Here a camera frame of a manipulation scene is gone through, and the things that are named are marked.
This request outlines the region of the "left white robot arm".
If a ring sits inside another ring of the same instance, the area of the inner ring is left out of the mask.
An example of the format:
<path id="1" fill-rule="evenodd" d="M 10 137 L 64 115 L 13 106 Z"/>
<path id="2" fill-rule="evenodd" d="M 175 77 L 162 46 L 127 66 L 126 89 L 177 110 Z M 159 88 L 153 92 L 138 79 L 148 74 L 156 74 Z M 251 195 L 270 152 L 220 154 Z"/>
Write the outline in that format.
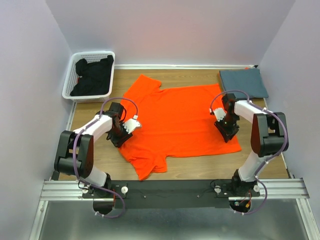
<path id="1" fill-rule="evenodd" d="M 75 176 L 83 184 L 83 190 L 92 190 L 101 198 L 113 195 L 110 175 L 94 165 L 94 144 L 104 134 L 116 148 L 129 140 L 141 123 L 136 114 L 124 120 L 122 115 L 126 112 L 122 104 L 112 102 L 107 111 L 97 112 L 84 126 L 73 131 L 64 130 L 59 137 L 54 170 Z"/>

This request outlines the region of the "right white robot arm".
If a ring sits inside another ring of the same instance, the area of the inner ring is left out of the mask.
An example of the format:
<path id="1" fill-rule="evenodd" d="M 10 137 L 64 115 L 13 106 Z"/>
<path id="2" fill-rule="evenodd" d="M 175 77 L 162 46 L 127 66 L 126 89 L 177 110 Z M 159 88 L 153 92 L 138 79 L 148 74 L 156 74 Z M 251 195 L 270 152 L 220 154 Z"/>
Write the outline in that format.
<path id="1" fill-rule="evenodd" d="M 272 112 L 254 104 L 248 95 L 236 98 L 234 90 L 224 91 L 218 96 L 221 97 L 222 107 L 209 106 L 210 114 L 216 118 L 215 127 L 224 142 L 228 143 L 239 131 L 239 119 L 247 120 L 251 123 L 251 152 L 230 180 L 226 183 L 215 181 L 213 189 L 217 194 L 227 197 L 257 192 L 262 170 L 289 147 L 286 116 L 282 112 Z"/>

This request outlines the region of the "orange t shirt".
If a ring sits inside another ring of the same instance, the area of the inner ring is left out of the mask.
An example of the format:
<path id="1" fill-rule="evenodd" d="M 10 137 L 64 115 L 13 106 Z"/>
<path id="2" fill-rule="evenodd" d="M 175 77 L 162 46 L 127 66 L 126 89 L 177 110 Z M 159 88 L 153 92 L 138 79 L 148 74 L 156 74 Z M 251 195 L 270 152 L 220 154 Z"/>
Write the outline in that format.
<path id="1" fill-rule="evenodd" d="M 133 132 L 119 152 L 140 181 L 168 170 L 167 157 L 199 157 L 241 151 L 236 137 L 225 142 L 210 115 L 210 104 L 222 107 L 218 84 L 161 89 L 162 83 L 140 75 L 122 100 L 126 119 L 138 114 L 142 127 Z"/>

